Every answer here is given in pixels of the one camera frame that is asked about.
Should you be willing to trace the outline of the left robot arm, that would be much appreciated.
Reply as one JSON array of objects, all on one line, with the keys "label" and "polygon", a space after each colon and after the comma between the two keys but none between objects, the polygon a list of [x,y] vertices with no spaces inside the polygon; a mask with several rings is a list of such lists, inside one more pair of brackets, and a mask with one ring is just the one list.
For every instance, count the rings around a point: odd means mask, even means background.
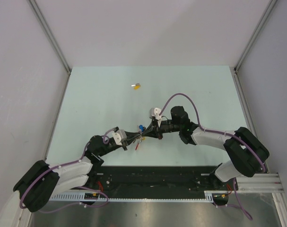
[{"label": "left robot arm", "polygon": [[93,188],[96,177],[90,171],[103,164],[101,157],[119,148],[126,150],[128,145],[141,137],[140,132],[127,132],[118,128],[110,132],[112,137],[108,133],[93,136],[77,160],[53,165],[44,160],[36,161],[13,187],[13,191],[19,192],[20,208],[36,212],[54,195],[82,186]]}]

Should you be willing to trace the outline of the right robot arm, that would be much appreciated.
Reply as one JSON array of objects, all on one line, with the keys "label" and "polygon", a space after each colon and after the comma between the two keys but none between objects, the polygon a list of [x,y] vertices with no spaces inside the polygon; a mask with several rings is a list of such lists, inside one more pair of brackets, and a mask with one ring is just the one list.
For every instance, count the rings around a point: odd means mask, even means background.
[{"label": "right robot arm", "polygon": [[214,189],[221,190],[227,181],[240,175],[253,177],[264,170],[269,151],[247,128],[240,127],[227,132],[201,129],[198,124],[190,121],[182,106],[173,107],[168,120],[163,120],[160,113],[159,108],[150,109],[152,122],[143,136],[160,140],[165,133],[178,132],[184,144],[206,145],[227,152],[229,161],[218,165],[211,173],[210,185]]}]

